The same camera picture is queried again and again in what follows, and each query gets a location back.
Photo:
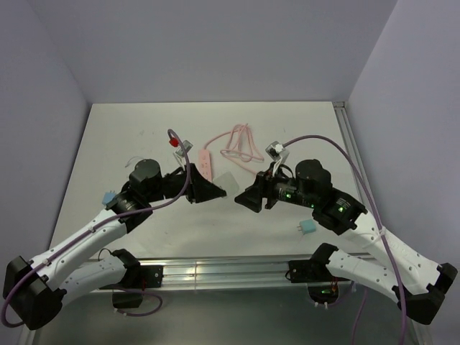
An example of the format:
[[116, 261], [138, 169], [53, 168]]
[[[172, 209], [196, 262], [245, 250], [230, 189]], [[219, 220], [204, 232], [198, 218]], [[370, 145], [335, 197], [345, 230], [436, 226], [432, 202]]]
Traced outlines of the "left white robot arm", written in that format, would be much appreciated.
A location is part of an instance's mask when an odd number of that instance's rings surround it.
[[86, 261], [182, 196], [190, 203], [202, 203], [223, 198], [226, 191], [205, 179], [193, 163], [163, 175], [156, 160], [139, 161], [121, 192], [81, 230], [32, 259], [18, 256], [7, 265], [2, 324], [13, 327], [6, 319], [7, 308], [12, 308], [20, 326], [37, 330], [64, 305], [93, 290], [140, 288], [141, 265], [127, 250], [114, 250], [95, 264]]

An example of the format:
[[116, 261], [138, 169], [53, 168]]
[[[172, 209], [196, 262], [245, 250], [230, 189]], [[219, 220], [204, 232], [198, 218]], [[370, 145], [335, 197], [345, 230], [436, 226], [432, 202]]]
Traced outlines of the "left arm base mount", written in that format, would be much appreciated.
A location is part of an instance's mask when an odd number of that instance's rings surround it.
[[141, 290], [160, 288], [163, 278], [162, 265], [140, 265], [127, 270], [122, 280], [115, 284], [115, 288], [122, 288], [119, 293], [112, 293], [112, 305], [115, 309], [134, 309], [140, 307], [144, 297], [141, 293], [127, 292], [127, 290]]

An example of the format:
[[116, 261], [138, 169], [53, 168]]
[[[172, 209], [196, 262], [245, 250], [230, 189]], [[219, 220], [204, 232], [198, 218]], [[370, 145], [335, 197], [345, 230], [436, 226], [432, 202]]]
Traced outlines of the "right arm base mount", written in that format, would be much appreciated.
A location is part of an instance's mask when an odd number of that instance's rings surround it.
[[349, 282], [333, 276], [324, 265], [312, 259], [291, 260], [285, 279], [292, 284], [306, 284], [308, 296], [314, 303], [331, 304], [339, 299], [340, 282]]

